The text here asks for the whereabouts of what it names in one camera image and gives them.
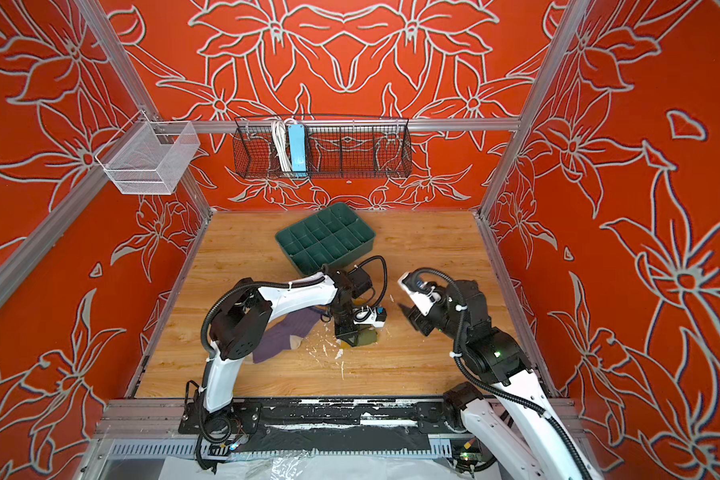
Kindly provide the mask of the green striped sock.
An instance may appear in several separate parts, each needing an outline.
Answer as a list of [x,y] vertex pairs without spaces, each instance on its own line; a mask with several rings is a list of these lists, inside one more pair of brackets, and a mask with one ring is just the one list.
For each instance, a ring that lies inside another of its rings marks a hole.
[[335,335],[338,340],[351,348],[371,345],[378,340],[376,329],[364,325],[337,326]]

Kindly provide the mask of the purple striped sock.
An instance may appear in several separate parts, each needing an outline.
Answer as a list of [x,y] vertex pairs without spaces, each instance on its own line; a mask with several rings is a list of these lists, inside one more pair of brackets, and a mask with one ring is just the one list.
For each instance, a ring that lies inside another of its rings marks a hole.
[[316,307],[287,314],[264,332],[252,353],[253,363],[263,363],[284,351],[297,349],[322,318],[323,311]]

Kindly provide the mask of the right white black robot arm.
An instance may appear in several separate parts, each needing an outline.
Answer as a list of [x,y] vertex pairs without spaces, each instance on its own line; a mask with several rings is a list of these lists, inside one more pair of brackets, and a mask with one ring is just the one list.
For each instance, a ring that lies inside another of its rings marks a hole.
[[473,280],[454,280],[422,267],[398,284],[413,304],[401,309],[422,335],[440,331],[465,378],[447,391],[447,421],[488,451],[512,479],[599,479],[552,407],[538,375],[508,333],[494,326],[485,295]]

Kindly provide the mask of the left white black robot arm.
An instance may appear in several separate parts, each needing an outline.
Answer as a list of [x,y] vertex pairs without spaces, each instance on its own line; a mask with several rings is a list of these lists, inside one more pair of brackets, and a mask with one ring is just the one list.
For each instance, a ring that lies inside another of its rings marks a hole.
[[361,267],[348,272],[324,268],[286,283],[244,278],[222,295],[201,326],[208,358],[188,414],[197,424],[198,440],[221,445],[241,434],[231,407],[234,386],[243,360],[260,345],[271,321],[323,307],[334,322],[337,339],[356,347],[387,319],[378,301],[356,302],[371,288],[372,281]]

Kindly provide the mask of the green compartment tray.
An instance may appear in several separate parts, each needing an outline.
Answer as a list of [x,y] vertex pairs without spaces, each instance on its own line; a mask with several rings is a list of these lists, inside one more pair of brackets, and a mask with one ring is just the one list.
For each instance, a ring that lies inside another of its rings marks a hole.
[[323,266],[345,268],[369,254],[376,234],[358,213],[343,202],[335,203],[275,235],[288,261],[302,276]]

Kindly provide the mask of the light blue box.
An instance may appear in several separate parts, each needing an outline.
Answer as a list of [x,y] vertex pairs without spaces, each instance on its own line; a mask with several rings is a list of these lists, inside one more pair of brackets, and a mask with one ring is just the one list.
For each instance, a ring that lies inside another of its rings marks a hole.
[[301,124],[288,126],[288,138],[291,158],[291,171],[295,176],[307,175],[306,134]]

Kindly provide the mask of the clear acrylic box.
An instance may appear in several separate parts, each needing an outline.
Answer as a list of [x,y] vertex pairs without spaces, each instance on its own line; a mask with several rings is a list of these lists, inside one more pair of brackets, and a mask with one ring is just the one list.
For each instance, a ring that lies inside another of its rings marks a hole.
[[156,122],[137,122],[112,143],[97,163],[125,195],[172,194],[200,140],[191,122],[178,122],[168,133],[155,130]]

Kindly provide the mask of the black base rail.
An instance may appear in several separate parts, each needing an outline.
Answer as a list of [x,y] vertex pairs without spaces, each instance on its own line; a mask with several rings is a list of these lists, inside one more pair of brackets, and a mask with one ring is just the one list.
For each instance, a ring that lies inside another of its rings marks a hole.
[[214,413],[186,400],[178,431],[212,453],[414,454],[449,457],[473,437],[438,396],[235,398]]

